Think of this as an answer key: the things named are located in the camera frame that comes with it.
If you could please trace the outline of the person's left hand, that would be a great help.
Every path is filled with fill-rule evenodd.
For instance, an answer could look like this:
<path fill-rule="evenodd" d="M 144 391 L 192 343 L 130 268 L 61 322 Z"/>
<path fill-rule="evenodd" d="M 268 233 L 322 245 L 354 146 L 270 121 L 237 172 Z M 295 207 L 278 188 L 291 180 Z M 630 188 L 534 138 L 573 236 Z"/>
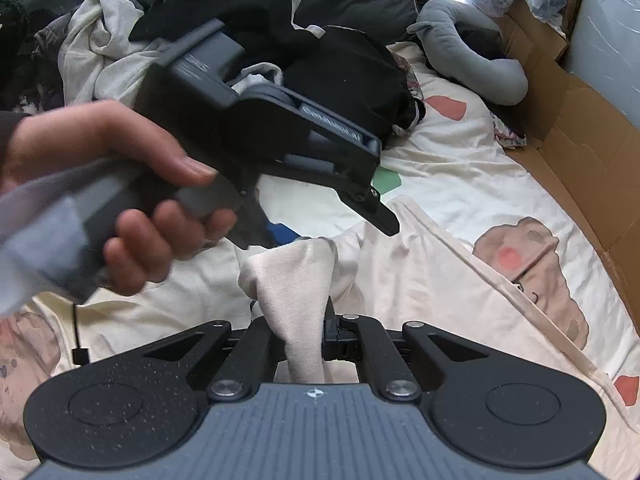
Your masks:
<path fill-rule="evenodd" d="M 154 122 L 117 101 L 96 101 L 20 119 L 1 151 L 1 192 L 110 155 L 143 162 L 179 188 L 208 185 L 217 175 Z M 229 209 L 198 220 L 173 200 L 160 203 L 151 217 L 137 209 L 124 211 L 103 248 L 108 288 L 132 296 L 146 283 L 163 281 L 171 263 L 217 243 L 235 223 Z"/>

